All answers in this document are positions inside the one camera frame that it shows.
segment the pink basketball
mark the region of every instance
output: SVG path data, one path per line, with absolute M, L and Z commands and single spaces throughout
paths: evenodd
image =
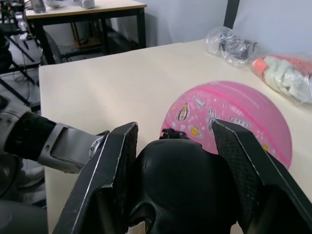
M 169 109 L 161 129 L 183 131 L 217 154 L 211 125 L 215 118 L 247 128 L 266 151 L 290 167 L 292 138 L 281 112 L 263 94 L 239 83 L 211 82 L 185 92 Z

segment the table surface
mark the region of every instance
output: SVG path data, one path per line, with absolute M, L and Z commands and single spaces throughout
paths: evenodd
M 45 13 L 36 13 L 33 10 L 27 10 L 26 17 L 28 20 L 34 20 L 47 17 L 72 16 L 117 10 L 128 10 L 144 8 L 146 6 L 147 5 L 144 3 L 133 0 L 95 0 L 95 8 L 92 9 L 84 9 L 80 6 L 63 6 L 59 8 L 46 6 L 47 11 Z
M 178 43 L 39 68 L 42 115 L 98 134 L 136 121 L 137 151 L 158 139 L 172 103 L 188 89 L 229 80 L 266 95 L 284 115 L 293 143 L 290 173 L 312 200 L 312 107 L 295 105 L 249 69 L 239 70 L 204 52 L 203 41 Z M 49 228 L 52 230 L 77 175 L 46 169 Z M 232 233 L 240 233 L 239 228 Z

